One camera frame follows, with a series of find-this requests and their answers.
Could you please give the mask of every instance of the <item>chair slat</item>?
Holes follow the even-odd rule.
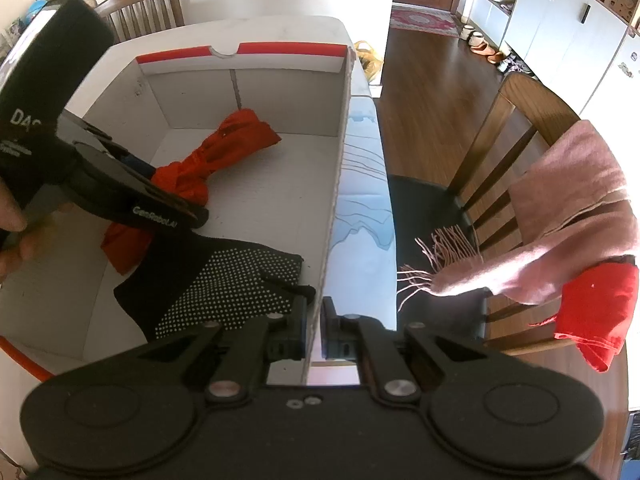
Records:
[[[509,306],[505,306],[503,308],[496,310],[495,312],[492,312],[491,314],[488,314],[486,316],[486,322],[493,323],[495,321],[500,321],[501,319],[507,319],[508,317],[515,316],[516,314],[520,314],[521,312],[529,310],[534,306],[537,306],[537,305],[524,305],[521,303],[512,303]]]
[[[507,236],[513,233],[518,228],[518,221],[514,218],[509,220],[506,224],[500,227],[494,234],[489,236],[484,242],[480,244],[478,250],[480,252],[487,250],[489,247],[497,244],[500,240],[504,240]]]
[[[484,123],[482,123],[476,138],[471,143],[471,147],[466,152],[465,158],[447,188],[450,193],[458,195],[468,184],[472,175],[494,145],[495,139],[500,135],[514,109],[515,106],[501,94],[495,97]]]
[[[120,43],[120,36],[118,35],[118,30],[116,29],[116,24],[113,23],[113,18],[111,17],[111,15],[108,14],[107,16],[105,16],[104,20],[107,22],[107,25],[109,25],[111,31],[113,32],[113,41],[114,41],[114,43]]]
[[[180,6],[180,0],[169,0],[171,3],[171,12],[174,14],[174,22],[176,27],[184,25],[184,18],[182,16],[182,7]]]
[[[131,39],[131,34],[129,33],[129,26],[127,25],[127,20],[124,19],[124,13],[122,9],[117,10],[118,20],[120,21],[120,28],[122,29],[122,35],[125,40]]]
[[[508,153],[502,158],[498,165],[493,169],[493,171],[489,174],[489,176],[484,180],[478,189],[473,193],[471,198],[466,201],[463,206],[463,210],[467,211],[471,206],[473,206],[480,198],[489,191],[496,182],[498,182],[501,177],[507,172],[507,170],[513,165],[516,159],[520,156],[520,154],[527,147],[533,136],[536,134],[537,129],[535,126],[530,127],[523,136],[521,136],[517,142],[511,147]]]
[[[573,343],[571,339],[556,339],[554,337],[555,330],[556,324],[549,323],[529,328],[523,332],[489,339],[484,344],[508,355],[522,355],[562,348]]]
[[[164,20],[164,29],[171,28],[171,22],[169,21],[169,13],[166,10],[166,3],[164,0],[160,1],[160,9],[162,10],[162,19]]]
[[[478,217],[478,220],[474,222],[474,229],[481,228],[491,218],[493,218],[494,215],[498,214],[505,207],[507,207],[510,202],[511,202],[511,197],[509,196],[509,192],[505,191],[498,198],[495,199],[494,203],[492,203],[484,213],[482,213]]]
[[[138,26],[138,17],[136,16],[136,11],[133,8],[133,4],[127,6],[129,9],[129,17],[131,18],[131,25],[133,25],[133,31],[136,35],[136,38],[140,37],[140,27]]]
[[[162,30],[162,27],[160,27],[160,18],[158,18],[158,10],[156,9],[156,0],[149,0],[149,3],[151,5],[151,16],[154,22],[154,27],[156,28],[154,32],[159,32]]]
[[[140,2],[140,14],[142,14],[142,23],[145,26],[145,34],[151,34],[151,26],[149,25],[149,15],[146,13],[145,0]]]

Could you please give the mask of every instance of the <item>wooden chair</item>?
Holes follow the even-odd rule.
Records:
[[[462,202],[459,198],[460,192],[469,184],[516,108],[529,120],[531,127],[517,140],[471,197]],[[578,120],[578,115],[561,98],[538,81],[521,73],[508,75],[449,187],[389,175],[398,267],[407,264],[415,269],[428,270],[428,260],[420,252],[414,238],[431,240],[431,233],[438,227],[459,225],[468,240],[481,253],[515,232],[518,223],[515,218],[511,218],[480,243],[474,233],[475,229],[486,224],[509,204],[510,197],[506,191],[475,221],[469,219],[468,210],[513,165],[536,132],[539,132],[551,146]],[[398,289],[405,284],[399,283]],[[512,304],[487,315],[486,298],[490,295],[487,289],[443,298],[420,292],[410,298],[398,313],[398,327],[408,322],[420,321],[444,332],[484,339],[487,323],[505,319],[530,308],[529,305]],[[554,339],[553,332],[554,325],[548,324],[488,340],[486,344],[510,354],[570,344],[567,340]]]
[[[95,12],[111,27],[116,43],[184,25],[180,0],[105,0]]]

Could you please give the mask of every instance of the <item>orange cloth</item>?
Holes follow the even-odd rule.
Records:
[[[158,168],[151,182],[190,202],[205,205],[209,198],[206,180],[211,173],[278,142],[280,136],[267,123],[258,119],[253,110],[243,108],[222,121],[183,161]],[[114,222],[105,232],[100,247],[111,265],[120,274],[126,274],[142,261],[153,236],[150,231]]]

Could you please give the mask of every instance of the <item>shoe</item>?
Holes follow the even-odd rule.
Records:
[[[518,69],[520,70],[520,72],[525,73],[527,75],[533,74],[531,69],[524,63],[524,61],[518,60],[516,62],[516,65],[518,66]]]
[[[471,52],[478,54],[479,56],[493,56],[495,54],[495,49],[485,42],[479,46],[471,47]]]
[[[469,36],[475,31],[475,29],[471,25],[465,25],[462,27],[462,32],[460,32],[460,39],[464,41],[469,41]]]
[[[492,65],[497,65],[498,63],[503,62],[505,59],[506,56],[501,52],[497,52],[496,54],[493,54],[492,56],[488,56],[486,58],[486,60]]]
[[[501,74],[504,74],[505,72],[507,72],[507,69],[509,68],[510,65],[511,65],[510,59],[503,59],[500,63],[498,63],[496,68],[498,69],[498,72],[500,72]]]
[[[484,35],[482,34],[482,32],[478,32],[477,30],[475,30],[469,36],[467,43],[469,44],[469,46],[479,46],[483,43],[486,43],[486,41],[484,40]]]

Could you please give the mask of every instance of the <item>red stripe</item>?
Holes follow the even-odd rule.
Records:
[[[3,350],[11,359],[18,363],[28,373],[34,376],[40,382],[53,377],[53,374],[45,370],[42,366],[31,360],[30,357],[20,352],[8,339],[0,336],[0,350]]]
[[[335,43],[263,41],[261,43],[240,43],[238,54],[307,54],[308,56],[346,57],[347,46]]]
[[[176,48],[174,50],[163,50],[162,52],[152,52],[136,56],[136,61],[141,63],[151,63],[154,61],[166,61],[168,59],[181,59],[185,57],[212,56],[208,46],[192,46],[189,48]]]

